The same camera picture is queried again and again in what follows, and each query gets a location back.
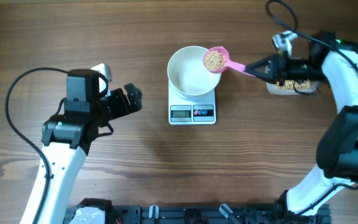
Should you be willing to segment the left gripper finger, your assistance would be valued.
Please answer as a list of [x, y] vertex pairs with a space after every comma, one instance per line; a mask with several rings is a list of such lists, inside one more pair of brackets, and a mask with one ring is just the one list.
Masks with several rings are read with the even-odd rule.
[[142, 91], [133, 83], [124, 85], [129, 100], [129, 112], [137, 112], [142, 109]]
[[134, 112], [134, 89], [133, 88], [125, 88], [124, 93], [124, 102], [127, 108], [127, 113]]

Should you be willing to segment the pink plastic scoop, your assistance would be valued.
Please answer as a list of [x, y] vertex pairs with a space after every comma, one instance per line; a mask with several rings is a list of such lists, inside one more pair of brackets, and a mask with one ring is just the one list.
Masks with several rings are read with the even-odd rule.
[[226, 64], [225, 64], [225, 66], [224, 66], [223, 68], [221, 68], [220, 70], [215, 70], [215, 71], [208, 70], [209, 72], [211, 72], [211, 73], [222, 73], [222, 72], [224, 72], [225, 70], [227, 70], [228, 68], [231, 68], [231, 69], [233, 69], [233, 70], [235, 70], [235, 71], [237, 71], [237, 72], [240, 72], [240, 73], [242, 73], [242, 74], [244, 74], [244, 75], [248, 75], [248, 76], [253, 77], [253, 75], [251, 75], [251, 74], [249, 74], [249, 73], [246, 73], [246, 72], [244, 71], [245, 68], [246, 68], [245, 65], [231, 61], [230, 56], [229, 56], [229, 52], [228, 52], [224, 47], [222, 47], [222, 46], [220, 46], [220, 47], [212, 47], [212, 48], [208, 49], [207, 52], [213, 51], [213, 50], [216, 50], [216, 51], [222, 53], [222, 54], [225, 56], [225, 58], [226, 58]]

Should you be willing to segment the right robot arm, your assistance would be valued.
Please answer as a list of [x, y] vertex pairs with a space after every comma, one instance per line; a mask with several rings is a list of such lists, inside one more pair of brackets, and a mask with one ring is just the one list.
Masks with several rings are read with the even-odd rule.
[[302, 59], [290, 55], [295, 37], [289, 30], [276, 35], [277, 52], [244, 68], [271, 84], [326, 81], [336, 103], [337, 116], [318, 143], [316, 165], [280, 198], [279, 216], [285, 221], [315, 216], [342, 189], [358, 190], [358, 44], [320, 31], [309, 37], [309, 57]]

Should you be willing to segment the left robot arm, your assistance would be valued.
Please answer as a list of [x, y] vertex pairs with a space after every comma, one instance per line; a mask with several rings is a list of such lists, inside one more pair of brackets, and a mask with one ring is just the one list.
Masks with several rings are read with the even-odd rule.
[[42, 158], [21, 223], [62, 223], [91, 143], [102, 136], [99, 129], [142, 109], [140, 89], [131, 83], [113, 91], [100, 88], [106, 81], [96, 70], [68, 71], [64, 112], [42, 127]]

